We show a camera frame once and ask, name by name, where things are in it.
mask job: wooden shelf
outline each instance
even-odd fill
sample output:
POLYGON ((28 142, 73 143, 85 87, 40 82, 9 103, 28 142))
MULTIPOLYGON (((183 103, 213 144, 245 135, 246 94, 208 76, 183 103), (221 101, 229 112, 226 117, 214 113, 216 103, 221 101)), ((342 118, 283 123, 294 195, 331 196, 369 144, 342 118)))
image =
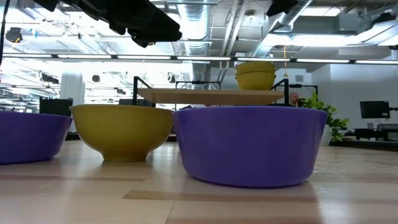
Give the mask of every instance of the wooden shelf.
POLYGON ((268 105, 284 97, 281 91, 261 90, 175 90, 140 88, 138 95, 152 103, 204 105, 268 105))

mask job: green plant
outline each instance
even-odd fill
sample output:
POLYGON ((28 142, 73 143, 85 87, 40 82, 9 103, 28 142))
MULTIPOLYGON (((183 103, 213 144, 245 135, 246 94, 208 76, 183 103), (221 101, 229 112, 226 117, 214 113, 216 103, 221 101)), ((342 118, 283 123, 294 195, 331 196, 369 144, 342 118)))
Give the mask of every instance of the green plant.
POLYGON ((337 114, 337 109, 335 107, 330 105, 325 105, 324 102, 318 101, 318 95, 315 92, 312 93, 311 98, 304 100, 303 107, 322 110, 328 113, 328 119, 326 121, 326 124, 329 125, 329 127, 331 128, 331 136, 332 136, 331 141, 335 142, 343 140, 343 135, 338 131, 341 128, 347 128, 347 123, 349 122, 349 119, 333 118, 333 116, 337 114))

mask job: wooden table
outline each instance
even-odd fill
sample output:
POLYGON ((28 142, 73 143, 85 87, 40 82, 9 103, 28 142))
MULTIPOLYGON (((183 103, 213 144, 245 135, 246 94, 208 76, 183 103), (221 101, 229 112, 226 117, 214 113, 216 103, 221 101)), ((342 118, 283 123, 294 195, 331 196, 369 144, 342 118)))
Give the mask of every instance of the wooden table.
POLYGON ((396 152, 322 147, 308 182, 237 189, 189 177, 174 143, 117 163, 70 141, 52 161, 0 166, 0 223, 397 224, 397 191, 396 152))
POLYGON ((281 91, 259 90, 176 90, 140 88, 138 95, 152 103, 204 105, 268 105, 284 97, 281 91))

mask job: vent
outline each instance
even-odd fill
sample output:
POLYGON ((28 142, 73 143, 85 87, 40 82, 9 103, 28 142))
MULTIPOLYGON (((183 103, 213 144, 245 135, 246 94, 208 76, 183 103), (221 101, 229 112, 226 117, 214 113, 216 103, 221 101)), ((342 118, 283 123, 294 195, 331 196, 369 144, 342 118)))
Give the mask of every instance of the vent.
POLYGON ((296 82, 304 82, 304 76, 303 75, 296 75, 295 79, 296 79, 296 82))

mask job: purple bowl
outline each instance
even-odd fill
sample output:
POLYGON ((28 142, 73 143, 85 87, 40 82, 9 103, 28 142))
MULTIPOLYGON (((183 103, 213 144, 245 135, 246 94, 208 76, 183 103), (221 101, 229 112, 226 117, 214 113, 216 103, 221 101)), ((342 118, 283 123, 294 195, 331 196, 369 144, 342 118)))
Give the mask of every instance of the purple bowl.
POLYGON ((283 187, 307 180, 327 114, 278 106, 197 108, 173 113, 185 170, 239 187, 283 187))
POLYGON ((0 164, 45 161, 61 150, 72 118, 0 112, 0 164))

